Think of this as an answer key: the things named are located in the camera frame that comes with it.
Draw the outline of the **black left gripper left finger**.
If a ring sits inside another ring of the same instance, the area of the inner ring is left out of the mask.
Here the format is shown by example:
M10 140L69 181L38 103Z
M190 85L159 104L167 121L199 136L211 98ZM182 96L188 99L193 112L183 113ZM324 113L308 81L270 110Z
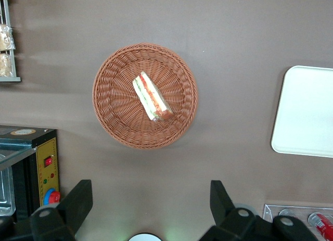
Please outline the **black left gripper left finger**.
M60 203L45 206L30 217L33 239L76 240L92 206L92 181L81 180Z

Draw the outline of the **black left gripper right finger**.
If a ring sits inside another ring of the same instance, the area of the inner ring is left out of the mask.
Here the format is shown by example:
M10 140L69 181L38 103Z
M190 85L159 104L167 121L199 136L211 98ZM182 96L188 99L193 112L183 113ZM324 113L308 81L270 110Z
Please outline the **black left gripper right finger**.
M271 224L247 208L235 207L221 181L211 181L210 209L215 224L201 240L273 240Z

